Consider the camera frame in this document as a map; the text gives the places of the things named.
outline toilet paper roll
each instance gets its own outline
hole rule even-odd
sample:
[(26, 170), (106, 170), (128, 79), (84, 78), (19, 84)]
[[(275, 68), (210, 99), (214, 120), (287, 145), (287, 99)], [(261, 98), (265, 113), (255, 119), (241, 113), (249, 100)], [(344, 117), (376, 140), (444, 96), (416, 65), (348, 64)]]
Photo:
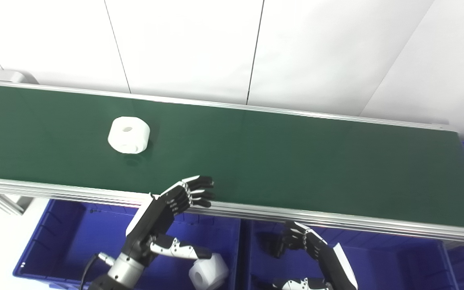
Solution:
[(228, 277), (228, 267), (220, 254), (211, 259), (198, 259), (189, 270), (191, 282), (197, 290), (214, 290)]
[(125, 154), (143, 152), (148, 146), (149, 126), (137, 117), (119, 117), (112, 122), (108, 143)]

